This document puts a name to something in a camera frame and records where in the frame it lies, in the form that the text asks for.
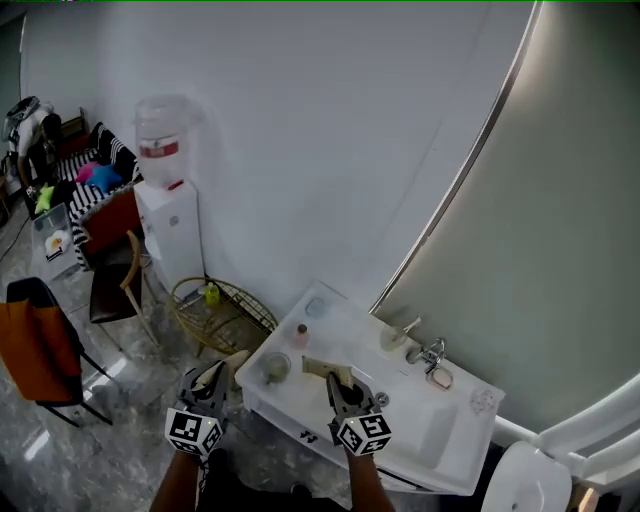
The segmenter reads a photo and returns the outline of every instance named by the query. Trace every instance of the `striped cushion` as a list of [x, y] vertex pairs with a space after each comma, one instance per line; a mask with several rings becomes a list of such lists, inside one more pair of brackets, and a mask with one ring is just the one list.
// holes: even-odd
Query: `striped cushion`
[[98, 123], [92, 131], [91, 145], [94, 147], [75, 153], [69, 158], [58, 162], [57, 173], [60, 180], [75, 183], [80, 167], [91, 160], [104, 160], [116, 164], [116, 171], [118, 171], [118, 164], [120, 164], [121, 172], [118, 172], [118, 174], [121, 176], [124, 174], [123, 178], [125, 179], [125, 183], [109, 191], [108, 194], [103, 194], [96, 187], [85, 185], [84, 183], [75, 183], [76, 189], [73, 191], [72, 200], [69, 203], [69, 220], [71, 222], [71, 232], [76, 257], [84, 269], [87, 267], [80, 246], [89, 241], [89, 234], [80, 224], [80, 219], [95, 206], [99, 205], [105, 197], [110, 196], [116, 190], [120, 190], [130, 181], [135, 180], [140, 174], [135, 155], [131, 153], [122, 142], [114, 137], [102, 123]]

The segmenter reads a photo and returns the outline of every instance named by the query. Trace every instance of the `red label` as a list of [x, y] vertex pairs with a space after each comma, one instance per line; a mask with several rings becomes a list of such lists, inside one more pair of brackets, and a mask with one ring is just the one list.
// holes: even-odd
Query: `red label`
[[163, 156], [173, 155], [178, 152], [178, 143], [172, 142], [166, 146], [140, 146], [140, 156], [145, 158], [162, 158]]

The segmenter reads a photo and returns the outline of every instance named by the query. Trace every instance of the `wicker basket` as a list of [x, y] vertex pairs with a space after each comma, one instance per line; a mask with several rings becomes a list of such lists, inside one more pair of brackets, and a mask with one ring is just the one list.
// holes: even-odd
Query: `wicker basket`
[[[220, 301], [207, 305], [198, 291], [181, 299], [177, 292], [185, 283], [202, 286], [215, 284], [220, 290]], [[253, 353], [278, 325], [275, 317], [253, 295], [237, 286], [219, 279], [192, 277], [180, 281], [171, 292], [170, 309], [182, 328], [202, 345], [223, 354], [231, 355], [239, 350]]]

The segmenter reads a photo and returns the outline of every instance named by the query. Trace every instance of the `pink pillow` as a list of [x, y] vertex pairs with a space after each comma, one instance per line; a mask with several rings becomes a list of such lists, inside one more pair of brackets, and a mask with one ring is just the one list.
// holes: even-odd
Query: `pink pillow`
[[84, 164], [80, 169], [78, 169], [78, 176], [76, 177], [76, 183], [84, 183], [91, 176], [93, 176], [93, 169], [99, 167], [100, 164], [98, 162], [89, 162]]

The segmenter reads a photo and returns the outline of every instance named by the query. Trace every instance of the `sofa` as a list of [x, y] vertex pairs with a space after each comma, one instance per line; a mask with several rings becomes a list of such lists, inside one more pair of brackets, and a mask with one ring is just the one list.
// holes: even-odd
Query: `sofa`
[[[140, 228], [133, 185], [141, 179], [136, 156], [98, 123], [90, 134], [63, 144], [56, 168], [59, 202], [67, 205], [73, 245], [80, 265], [87, 269], [102, 249]], [[114, 164], [122, 185], [106, 195], [96, 187], [76, 183], [78, 169], [90, 161]]]

